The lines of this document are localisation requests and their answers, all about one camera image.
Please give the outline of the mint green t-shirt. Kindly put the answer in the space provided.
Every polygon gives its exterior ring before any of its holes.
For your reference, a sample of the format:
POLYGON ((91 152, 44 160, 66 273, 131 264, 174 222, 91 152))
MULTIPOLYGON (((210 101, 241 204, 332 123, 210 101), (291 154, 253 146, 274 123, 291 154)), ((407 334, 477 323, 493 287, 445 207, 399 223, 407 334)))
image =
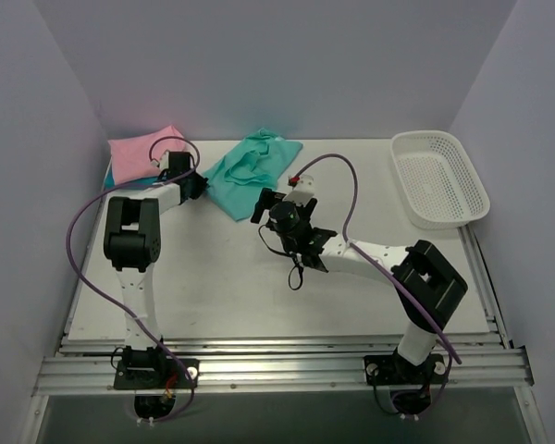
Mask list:
POLYGON ((251 217, 261 190, 277 187, 302 148, 267 129, 249 134, 203 173, 210 199, 235 221, 251 217))

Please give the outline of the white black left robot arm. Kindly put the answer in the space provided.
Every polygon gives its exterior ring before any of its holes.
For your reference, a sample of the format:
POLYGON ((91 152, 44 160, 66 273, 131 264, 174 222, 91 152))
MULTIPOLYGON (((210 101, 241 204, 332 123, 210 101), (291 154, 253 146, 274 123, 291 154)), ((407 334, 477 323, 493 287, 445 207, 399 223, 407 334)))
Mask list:
POLYGON ((199 198, 207 179, 196 172, 192 154, 166 152, 161 159, 162 182, 130 195, 109 199, 104 236, 105 258, 113 266, 125 314, 126 337, 121 372, 147 388, 157 388, 172 372, 162 350, 163 335, 154 307, 154 265, 162 250, 161 215, 199 198))

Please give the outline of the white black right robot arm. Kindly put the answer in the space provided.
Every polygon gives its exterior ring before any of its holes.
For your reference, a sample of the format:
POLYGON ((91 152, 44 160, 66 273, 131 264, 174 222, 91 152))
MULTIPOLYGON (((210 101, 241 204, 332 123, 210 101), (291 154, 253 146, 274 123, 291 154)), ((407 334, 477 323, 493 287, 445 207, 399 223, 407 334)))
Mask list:
POLYGON ((444 333, 468 285, 430 241, 413 246, 389 246, 352 240, 344 233, 311 224, 314 197, 305 204, 268 188, 260 192, 251 221, 265 224, 280 239, 280 256, 288 257, 302 273, 313 269, 390 282, 409 319, 392 359, 397 378, 411 382, 426 370, 426 358, 439 341, 456 363, 462 360, 444 333))

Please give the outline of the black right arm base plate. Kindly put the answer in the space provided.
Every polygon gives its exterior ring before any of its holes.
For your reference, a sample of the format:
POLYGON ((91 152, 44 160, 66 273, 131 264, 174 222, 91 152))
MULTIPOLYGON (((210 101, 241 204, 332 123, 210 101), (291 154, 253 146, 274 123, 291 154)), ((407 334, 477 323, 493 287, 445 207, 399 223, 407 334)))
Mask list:
POLYGON ((430 354, 419 365, 411 364, 396 352, 390 355, 365 355, 363 360, 368 385, 439 385, 444 381, 447 372, 447 366, 440 354, 430 354))

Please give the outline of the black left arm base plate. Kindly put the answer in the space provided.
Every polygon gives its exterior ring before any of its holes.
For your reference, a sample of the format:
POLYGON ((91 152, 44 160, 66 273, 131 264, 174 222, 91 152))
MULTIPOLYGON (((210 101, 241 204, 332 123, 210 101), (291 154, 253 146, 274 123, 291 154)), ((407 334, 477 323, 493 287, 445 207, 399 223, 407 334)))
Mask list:
POLYGON ((161 360, 119 361, 115 372, 115 390, 189 389, 192 383, 176 361, 161 360))

